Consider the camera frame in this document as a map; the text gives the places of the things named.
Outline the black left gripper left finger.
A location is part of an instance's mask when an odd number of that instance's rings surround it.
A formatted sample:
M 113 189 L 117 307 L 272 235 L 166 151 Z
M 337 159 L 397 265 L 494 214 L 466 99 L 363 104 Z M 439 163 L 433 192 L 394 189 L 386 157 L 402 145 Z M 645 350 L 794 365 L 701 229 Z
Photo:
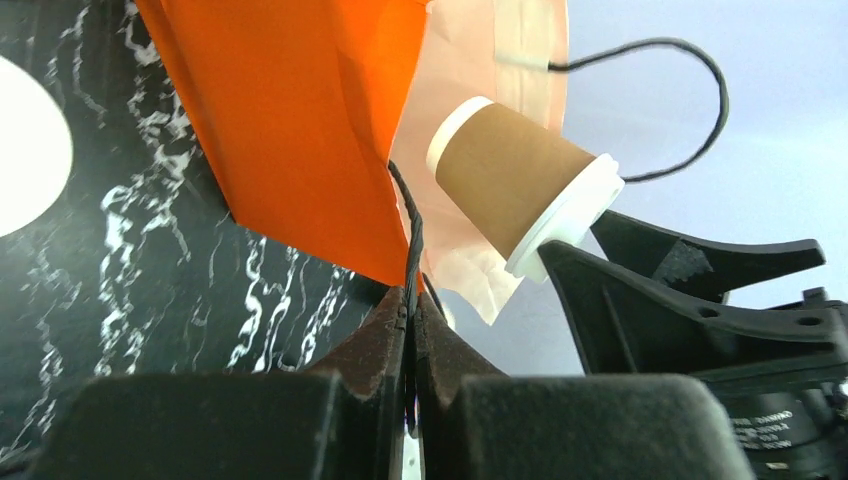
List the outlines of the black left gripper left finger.
M 137 374 L 87 385 L 33 479 L 398 479 L 406 302 L 390 289 L 303 372 Z

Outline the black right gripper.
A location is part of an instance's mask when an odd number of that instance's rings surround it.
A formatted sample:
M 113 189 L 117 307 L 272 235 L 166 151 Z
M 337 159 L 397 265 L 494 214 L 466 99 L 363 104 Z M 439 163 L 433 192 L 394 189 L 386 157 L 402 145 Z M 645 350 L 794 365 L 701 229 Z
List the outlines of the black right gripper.
M 540 250 L 586 373 L 738 381 L 718 398 L 757 478 L 846 478 L 846 303 L 815 288 L 783 310 L 717 304 L 824 265 L 817 241 L 708 241 L 614 211 L 591 231 L 610 262 Z

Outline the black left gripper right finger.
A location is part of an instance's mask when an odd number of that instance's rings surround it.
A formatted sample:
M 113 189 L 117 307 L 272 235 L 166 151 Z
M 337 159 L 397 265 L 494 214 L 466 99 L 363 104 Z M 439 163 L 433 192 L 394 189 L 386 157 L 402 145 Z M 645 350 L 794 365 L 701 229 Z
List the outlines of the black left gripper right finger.
M 511 377 L 449 328 L 414 320 L 427 479 L 750 479 L 724 408 L 681 375 Z

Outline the kraft paper cup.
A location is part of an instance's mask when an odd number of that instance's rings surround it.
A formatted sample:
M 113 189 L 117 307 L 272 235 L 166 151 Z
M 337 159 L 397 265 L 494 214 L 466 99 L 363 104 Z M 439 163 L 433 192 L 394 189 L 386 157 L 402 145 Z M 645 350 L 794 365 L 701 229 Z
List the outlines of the kraft paper cup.
M 426 156 L 440 188 L 505 259 L 595 158 L 482 96 L 447 116 Z

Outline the orange paper bag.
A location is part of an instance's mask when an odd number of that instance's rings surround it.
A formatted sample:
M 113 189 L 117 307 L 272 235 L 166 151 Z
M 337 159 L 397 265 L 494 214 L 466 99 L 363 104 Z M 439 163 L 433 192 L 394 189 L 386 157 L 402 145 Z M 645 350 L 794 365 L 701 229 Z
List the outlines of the orange paper bag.
M 395 286 L 412 269 L 492 322 L 523 279 L 436 182 L 463 102 L 559 134 L 569 73 L 677 38 L 568 56 L 563 1 L 141 1 L 142 20 L 242 226 Z

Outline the white cup lid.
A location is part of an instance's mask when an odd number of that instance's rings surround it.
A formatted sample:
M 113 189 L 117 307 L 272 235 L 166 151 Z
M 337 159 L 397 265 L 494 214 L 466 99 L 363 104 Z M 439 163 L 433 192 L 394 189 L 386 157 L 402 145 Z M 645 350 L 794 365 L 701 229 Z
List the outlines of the white cup lid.
M 62 110 L 29 73 L 1 59 L 1 234 L 44 214 L 71 174 L 73 140 Z

